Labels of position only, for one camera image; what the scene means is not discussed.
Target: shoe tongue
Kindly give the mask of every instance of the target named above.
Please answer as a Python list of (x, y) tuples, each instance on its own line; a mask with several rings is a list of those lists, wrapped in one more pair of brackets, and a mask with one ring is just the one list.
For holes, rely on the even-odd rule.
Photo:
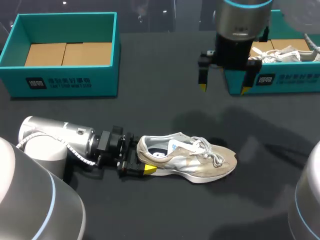
[(184, 149), (189, 150), (191, 152), (195, 152), (198, 149), (197, 146), (193, 146), (191, 144), (172, 139), (168, 143), (168, 152), (167, 152), (167, 154), (169, 155), (170, 153), (172, 153), (174, 150), (176, 150), (177, 147), (184, 148)]
[(293, 52), (293, 51), (296, 51), (297, 49), (295, 49), (293, 46), (287, 46), (286, 48), (280, 50), (278, 53), (279, 54), (287, 54), (287, 53), (290, 53), (290, 52)]

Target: shoe sole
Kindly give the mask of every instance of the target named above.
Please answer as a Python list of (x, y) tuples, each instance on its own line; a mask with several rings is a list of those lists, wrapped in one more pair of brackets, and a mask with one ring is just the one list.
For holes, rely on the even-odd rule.
[(154, 173), (152, 173), (151, 175), (152, 176), (167, 176), (167, 175), (171, 175), (171, 174), (180, 175), (194, 184), (204, 184), (204, 183), (209, 183), (209, 182), (213, 182), (218, 179), (221, 179), (221, 178), (227, 176), (228, 174), (230, 174), (234, 169), (227, 172), (226, 174), (219, 175), (219, 176), (198, 177), (198, 176), (192, 176), (188, 173), (177, 171), (177, 170), (168, 170), (168, 169), (157, 168), (156, 171)]

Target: cardboard box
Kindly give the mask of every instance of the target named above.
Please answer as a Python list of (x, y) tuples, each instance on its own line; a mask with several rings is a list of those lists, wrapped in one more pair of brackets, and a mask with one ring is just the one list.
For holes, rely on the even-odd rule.
[(253, 47), (256, 47), (257, 49), (261, 50), (262, 52), (266, 52), (266, 51), (274, 49), (274, 46), (272, 45), (270, 40), (267, 41), (267, 42), (254, 41), (252, 43), (252, 47), (251, 47), (251, 50), (250, 50), (250, 56), (251, 57), (259, 56), (258, 53), (256, 53), (255, 51), (252, 50)]
[(111, 42), (71, 43), (66, 45), (62, 65), (109, 65), (111, 53)]
[[(271, 11), (269, 39), (275, 49), (281, 50), (292, 45), (301, 51), (309, 48), (304, 35), (287, 25), (280, 10)], [(320, 35), (309, 35), (320, 46)], [(240, 95), (245, 71), (224, 70), (228, 91)], [(252, 86), (244, 95), (267, 93), (309, 93), (320, 92), (320, 62), (274, 62), (264, 63), (252, 81)]]
[(18, 14), (0, 56), (0, 78), (16, 98), (114, 97), (119, 60), (116, 12)]
[(292, 46), (300, 51), (310, 51), (308, 44), (304, 39), (272, 39), (273, 48), (282, 50), (288, 46)]
[(24, 66), (61, 66), (65, 43), (31, 44)]

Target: cable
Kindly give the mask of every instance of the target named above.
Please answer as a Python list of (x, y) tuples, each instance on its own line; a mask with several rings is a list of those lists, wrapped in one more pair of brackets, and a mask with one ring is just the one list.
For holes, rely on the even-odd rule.
[(62, 144), (64, 144), (66, 146), (66, 148), (68, 150), (70, 150), (83, 163), (88, 164), (90, 166), (96, 166), (97, 165), (94, 161), (90, 161), (90, 160), (85, 159), (84, 157), (82, 157), (72, 146), (69, 145), (69, 143), (67, 143), (62, 138), (55, 137), (55, 136), (46, 134), (44, 132), (35, 132), (35, 133), (30, 134), (29, 136), (24, 138), (21, 142), (19, 142), (19, 144), (16, 146), (16, 148), (17, 149), (21, 149), (30, 139), (33, 139), (33, 138), (38, 137), (38, 136), (49, 136), (49, 137), (61, 142)]
[(304, 34), (304, 39), (307, 44), (309, 44), (318, 54), (320, 54), (320, 47), (318, 47), (308, 36), (308, 34)]

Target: white shoelace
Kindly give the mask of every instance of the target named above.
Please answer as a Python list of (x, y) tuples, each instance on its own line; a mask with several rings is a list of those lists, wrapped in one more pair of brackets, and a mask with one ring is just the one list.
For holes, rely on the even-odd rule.
[(257, 54), (259, 54), (259, 56), (251, 56), (249, 57), (249, 59), (262, 60), (264, 64), (282, 62), (282, 59), (278, 57), (278, 54), (277, 54), (279, 50), (273, 49), (273, 50), (263, 52), (256, 47), (253, 47), (252, 50)]
[(195, 142), (191, 141), (191, 143), (193, 143), (192, 146), (198, 145), (198, 147), (200, 147), (200, 143), (202, 143), (203, 146), (204, 146), (204, 151), (202, 151), (202, 152), (191, 152), (190, 153), (191, 156), (203, 155), (203, 157), (205, 159), (206, 158), (210, 159), (212, 157), (213, 158), (213, 165), (215, 167), (222, 166), (222, 164), (225, 162), (225, 159), (222, 156), (212, 152), (211, 144), (205, 138), (198, 137), (198, 136), (193, 136), (192, 139), (195, 140)]

